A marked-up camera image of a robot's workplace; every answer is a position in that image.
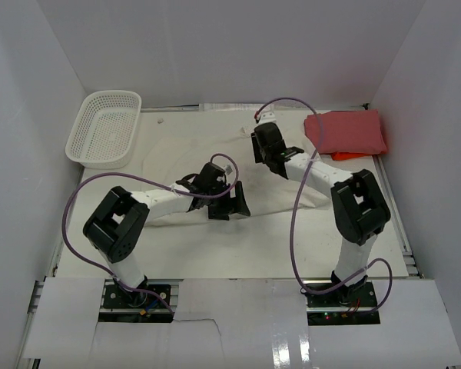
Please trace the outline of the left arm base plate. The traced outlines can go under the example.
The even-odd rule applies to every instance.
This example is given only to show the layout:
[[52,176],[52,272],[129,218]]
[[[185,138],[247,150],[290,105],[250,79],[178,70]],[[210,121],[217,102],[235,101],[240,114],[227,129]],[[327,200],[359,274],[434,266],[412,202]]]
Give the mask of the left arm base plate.
[[101,323],[168,324],[172,313],[153,294],[125,291],[114,282],[104,286],[98,315]]

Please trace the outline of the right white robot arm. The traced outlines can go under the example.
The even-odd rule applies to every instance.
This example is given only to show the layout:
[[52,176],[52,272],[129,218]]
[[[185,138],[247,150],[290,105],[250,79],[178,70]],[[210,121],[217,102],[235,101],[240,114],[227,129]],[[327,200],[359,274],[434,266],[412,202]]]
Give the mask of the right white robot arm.
[[[371,250],[377,237],[390,221],[391,213],[371,171],[351,172],[316,159],[302,148],[288,147],[272,111],[257,112],[256,126],[250,134],[254,160],[271,172],[299,184],[290,224],[290,258],[294,275],[308,295],[331,294],[340,306],[350,306],[360,296],[366,281]],[[314,290],[299,276],[294,254],[294,229],[300,196],[305,187],[331,200],[337,230],[342,236],[340,255],[331,274],[332,286]]]

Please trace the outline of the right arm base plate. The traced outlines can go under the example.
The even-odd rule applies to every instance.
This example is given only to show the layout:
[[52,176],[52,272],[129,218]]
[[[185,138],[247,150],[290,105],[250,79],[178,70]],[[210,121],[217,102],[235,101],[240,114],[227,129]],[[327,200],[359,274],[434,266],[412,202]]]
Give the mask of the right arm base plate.
[[380,324],[379,312],[371,311],[378,303],[372,282],[366,282],[347,297],[340,291],[312,295],[301,288],[300,293],[306,298],[307,322],[310,327]]

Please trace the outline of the white t shirt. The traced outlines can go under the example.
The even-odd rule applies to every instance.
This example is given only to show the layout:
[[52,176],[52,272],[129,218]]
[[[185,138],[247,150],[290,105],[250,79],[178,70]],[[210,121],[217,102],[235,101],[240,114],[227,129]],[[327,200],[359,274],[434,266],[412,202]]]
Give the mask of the white t shirt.
[[[270,172],[254,162],[250,133],[253,127],[241,128],[227,136],[207,138],[162,138],[148,152],[142,165],[143,177],[170,185],[185,175],[199,173],[211,155],[223,153],[233,158],[239,169],[244,196],[251,217],[291,211],[299,184]],[[299,126],[280,128],[287,147],[302,148],[310,157],[313,145]],[[312,188],[304,187],[299,208],[328,208],[330,200]],[[148,226],[180,226],[208,221],[207,208],[189,213],[166,215],[149,221]]]

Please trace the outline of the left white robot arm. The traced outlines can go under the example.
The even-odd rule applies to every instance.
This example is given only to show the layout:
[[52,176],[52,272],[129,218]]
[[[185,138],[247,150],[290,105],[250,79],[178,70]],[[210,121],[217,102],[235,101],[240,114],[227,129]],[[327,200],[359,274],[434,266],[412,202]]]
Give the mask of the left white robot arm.
[[234,214],[250,216],[241,181],[227,182],[226,171],[206,163],[197,174],[176,181],[170,189],[129,192],[112,188],[83,227],[83,235],[107,261],[123,284],[121,298],[129,306],[143,304],[147,278],[139,269],[133,250],[148,222],[166,215],[207,208],[211,220],[228,221]]

